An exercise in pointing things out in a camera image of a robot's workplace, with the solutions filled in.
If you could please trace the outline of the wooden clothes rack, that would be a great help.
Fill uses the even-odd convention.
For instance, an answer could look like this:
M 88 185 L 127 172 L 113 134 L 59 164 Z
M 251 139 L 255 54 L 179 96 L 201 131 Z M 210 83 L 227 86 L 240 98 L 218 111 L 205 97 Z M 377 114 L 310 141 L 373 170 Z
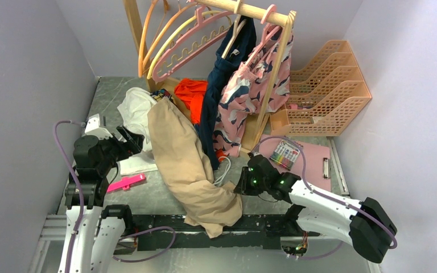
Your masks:
M 223 43 L 217 62 L 229 63 L 233 47 L 248 35 L 246 26 L 254 20 L 264 25 L 261 40 L 225 74 L 225 82 L 209 84 L 218 95 L 211 115 L 212 131 L 199 132 L 212 155 L 256 152 L 269 115 L 289 96 L 296 13 L 280 14 L 274 5 L 262 9 L 241 1 L 188 1 L 184 10 L 192 16 L 171 34 L 167 33 L 172 26 L 169 20 L 147 46 L 149 18 L 140 18 L 136 1 L 124 1 L 124 7 L 138 52 L 138 75 L 152 91 L 173 91 L 179 83 L 173 73 L 216 42 Z

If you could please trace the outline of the pink hanger with garment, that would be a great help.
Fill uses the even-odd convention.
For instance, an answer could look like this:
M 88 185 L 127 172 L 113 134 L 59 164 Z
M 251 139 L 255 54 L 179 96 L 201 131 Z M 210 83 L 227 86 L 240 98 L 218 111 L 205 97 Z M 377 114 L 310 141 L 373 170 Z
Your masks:
M 261 24 L 265 24 L 269 16 L 277 11 L 277 6 L 275 4 L 270 5 L 261 18 Z M 262 51 L 262 48 L 267 44 L 267 42 L 279 31 L 281 27 L 272 23 L 266 23 L 261 36 L 261 41 L 253 49 L 252 53 L 249 55 L 248 59 L 245 61 L 246 66 L 251 66 L 253 61 Z

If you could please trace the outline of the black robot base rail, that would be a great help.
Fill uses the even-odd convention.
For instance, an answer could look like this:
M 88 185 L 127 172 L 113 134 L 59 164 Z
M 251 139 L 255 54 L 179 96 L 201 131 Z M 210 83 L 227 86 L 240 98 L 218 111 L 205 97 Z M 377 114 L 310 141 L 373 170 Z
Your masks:
M 292 220 L 292 214 L 246 214 L 234 225 L 226 226 L 216 238 L 209 238 L 202 226 L 184 222 L 181 214 L 132 214 L 127 205 L 108 205 L 102 218 L 117 217 L 125 230 L 117 243 L 117 254 L 132 251 L 170 249 L 207 249 L 210 247 L 261 247 L 279 250 L 281 240 L 291 237 L 301 241 L 318 233 L 303 231 Z

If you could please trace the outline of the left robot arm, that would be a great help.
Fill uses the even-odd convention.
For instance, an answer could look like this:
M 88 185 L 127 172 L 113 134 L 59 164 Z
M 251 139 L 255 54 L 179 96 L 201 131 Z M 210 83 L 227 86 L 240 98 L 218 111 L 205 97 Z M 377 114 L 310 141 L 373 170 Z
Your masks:
M 66 234 L 59 272 L 107 272 L 122 237 L 137 228 L 128 205 L 105 205 L 108 173 L 119 161 L 139 154 L 145 137 L 117 127 L 115 135 L 100 139 L 84 135 L 74 143 L 75 166 L 64 191 Z

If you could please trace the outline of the navy blue hanging garment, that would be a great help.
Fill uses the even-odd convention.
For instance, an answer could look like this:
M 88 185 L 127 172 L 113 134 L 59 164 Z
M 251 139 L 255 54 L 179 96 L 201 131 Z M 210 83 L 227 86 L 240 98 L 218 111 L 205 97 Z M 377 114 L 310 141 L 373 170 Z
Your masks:
M 222 57 L 222 54 L 233 36 L 233 27 L 227 31 L 216 51 L 214 66 L 207 78 L 207 88 L 201 107 L 200 122 L 195 126 L 203 152 L 209 158 L 214 171 L 218 169 L 220 164 L 213 149 L 213 132 L 221 92 L 239 65 L 251 54 L 257 42 L 254 19 L 242 16 L 240 22 L 245 24 L 235 38 L 227 56 Z

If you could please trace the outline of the orange hanger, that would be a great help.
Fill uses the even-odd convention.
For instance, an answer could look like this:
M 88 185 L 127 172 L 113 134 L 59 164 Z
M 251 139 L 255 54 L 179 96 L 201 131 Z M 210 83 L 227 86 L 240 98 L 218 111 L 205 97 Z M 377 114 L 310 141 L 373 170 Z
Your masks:
M 148 62 L 148 58 L 146 57 L 148 54 L 148 48 L 146 44 L 146 37 L 148 34 L 149 26 L 150 26 L 150 18 L 153 14 L 153 11 L 155 9 L 155 6 L 157 5 L 159 1 L 151 1 L 151 5 L 149 7 L 149 10 L 146 14 L 145 21 L 142 26 L 142 34 L 141 34 L 141 41 L 139 44 L 138 49 L 138 77 L 142 77 L 145 72 L 145 66 Z

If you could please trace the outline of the beige drawstring shorts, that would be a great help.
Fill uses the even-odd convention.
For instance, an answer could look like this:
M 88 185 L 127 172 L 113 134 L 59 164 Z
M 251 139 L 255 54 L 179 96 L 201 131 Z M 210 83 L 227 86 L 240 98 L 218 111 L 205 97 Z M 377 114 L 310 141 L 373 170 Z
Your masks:
M 184 222 L 201 226 L 209 238 L 219 237 L 224 227 L 233 226 L 242 216 L 242 200 L 233 192 L 235 185 L 214 184 L 213 168 L 195 128 L 168 98 L 158 101 L 147 117 L 155 164 L 183 206 Z

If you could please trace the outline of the white garment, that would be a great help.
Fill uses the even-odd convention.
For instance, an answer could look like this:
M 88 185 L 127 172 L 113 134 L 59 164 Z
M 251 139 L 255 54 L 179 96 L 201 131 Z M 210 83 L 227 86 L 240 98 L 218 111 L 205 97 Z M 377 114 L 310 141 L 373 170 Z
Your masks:
M 133 87 L 126 92 L 122 103 L 117 106 L 124 127 L 134 134 L 145 137 L 142 151 L 139 154 L 120 161 L 119 171 L 121 176 L 135 175 L 158 169 L 152 154 L 147 117 L 148 112 L 156 103 L 157 101 L 152 98 L 148 91 Z

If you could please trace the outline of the peach mesh file organizer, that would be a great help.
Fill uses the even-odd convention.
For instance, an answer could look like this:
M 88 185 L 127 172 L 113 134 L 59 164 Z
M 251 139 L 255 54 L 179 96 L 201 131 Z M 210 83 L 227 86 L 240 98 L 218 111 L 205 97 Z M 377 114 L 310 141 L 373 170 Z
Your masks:
M 290 97 L 270 116 L 271 134 L 338 137 L 371 99 L 348 41 L 330 40 L 290 72 Z

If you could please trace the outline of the colourful patterned garment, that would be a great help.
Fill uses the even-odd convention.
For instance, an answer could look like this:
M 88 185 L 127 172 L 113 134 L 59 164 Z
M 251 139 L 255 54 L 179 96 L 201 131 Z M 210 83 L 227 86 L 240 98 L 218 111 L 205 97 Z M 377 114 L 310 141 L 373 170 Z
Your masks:
M 167 98 L 172 103 L 175 103 L 172 94 L 170 92 L 168 92 L 166 89 L 160 89 L 160 90 L 154 91 L 150 94 L 150 96 L 157 102 L 164 99 L 164 98 Z

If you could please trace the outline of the marker pen set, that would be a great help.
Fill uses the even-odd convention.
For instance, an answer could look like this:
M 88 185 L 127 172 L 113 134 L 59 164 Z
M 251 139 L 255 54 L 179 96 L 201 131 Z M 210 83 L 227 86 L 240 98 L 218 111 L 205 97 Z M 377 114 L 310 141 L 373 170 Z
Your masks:
M 302 146 L 295 142 L 280 140 L 269 156 L 269 159 L 287 171 L 290 171 L 301 153 L 300 148 L 302 148 Z

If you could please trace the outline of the orange mesh garment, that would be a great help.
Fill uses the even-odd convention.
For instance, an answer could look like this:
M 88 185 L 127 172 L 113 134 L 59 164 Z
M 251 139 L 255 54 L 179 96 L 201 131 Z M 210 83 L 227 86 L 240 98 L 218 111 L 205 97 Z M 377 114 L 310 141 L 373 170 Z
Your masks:
M 207 91 L 208 82 L 205 80 L 182 79 L 174 89 L 174 93 L 190 111 L 191 122 L 198 125 L 201 120 L 203 99 Z

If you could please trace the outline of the pink shark print garment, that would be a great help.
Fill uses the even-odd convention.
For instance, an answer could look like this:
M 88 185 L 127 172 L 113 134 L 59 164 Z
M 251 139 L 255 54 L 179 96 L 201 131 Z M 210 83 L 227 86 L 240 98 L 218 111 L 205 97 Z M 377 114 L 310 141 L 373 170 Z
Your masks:
M 278 55 L 281 30 L 267 42 L 251 66 L 243 61 L 221 92 L 213 132 L 213 149 L 218 158 L 238 156 L 246 119 L 259 114 L 262 105 L 273 113 L 290 96 L 290 67 L 293 36 L 282 56 Z

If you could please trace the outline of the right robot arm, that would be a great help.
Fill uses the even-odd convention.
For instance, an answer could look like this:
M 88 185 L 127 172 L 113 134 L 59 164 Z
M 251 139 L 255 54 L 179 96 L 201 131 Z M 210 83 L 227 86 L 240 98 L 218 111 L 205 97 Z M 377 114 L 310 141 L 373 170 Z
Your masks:
M 284 227 L 290 235 L 311 231 L 333 237 L 373 263 L 381 263 L 398 246 L 397 227 L 376 199 L 356 200 L 323 190 L 304 176 L 280 173 L 262 155 L 252 156 L 242 168 L 234 192 L 243 196 L 268 193 L 289 203 Z

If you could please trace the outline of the pink clipboard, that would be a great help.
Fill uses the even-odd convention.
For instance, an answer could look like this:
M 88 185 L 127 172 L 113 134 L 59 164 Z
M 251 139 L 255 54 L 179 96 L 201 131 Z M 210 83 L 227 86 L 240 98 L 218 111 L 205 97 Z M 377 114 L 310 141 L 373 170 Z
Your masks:
M 316 187 L 319 187 L 326 191 L 331 191 L 331 152 L 328 147 L 318 144 L 310 144 L 306 142 L 297 141 L 297 144 L 302 146 L 305 154 L 305 159 L 299 155 L 292 170 L 287 171 L 276 163 L 269 159 L 276 146 L 278 145 L 280 138 L 272 138 L 270 135 L 262 135 L 261 143 L 258 148 L 258 152 L 263 155 L 274 168 L 280 173 L 290 172 L 294 175 L 302 176 L 302 172 L 305 169 L 306 181 Z

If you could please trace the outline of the pink clothes clip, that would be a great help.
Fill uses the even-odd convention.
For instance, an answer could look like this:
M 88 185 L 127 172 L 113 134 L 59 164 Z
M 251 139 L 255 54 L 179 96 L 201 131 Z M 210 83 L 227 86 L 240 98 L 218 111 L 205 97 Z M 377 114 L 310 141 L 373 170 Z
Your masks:
M 132 185 L 141 183 L 146 180 L 146 176 L 143 173 L 140 173 L 135 176 L 124 177 L 117 182 L 113 182 L 108 186 L 107 193 L 117 191 L 117 190 L 128 190 Z

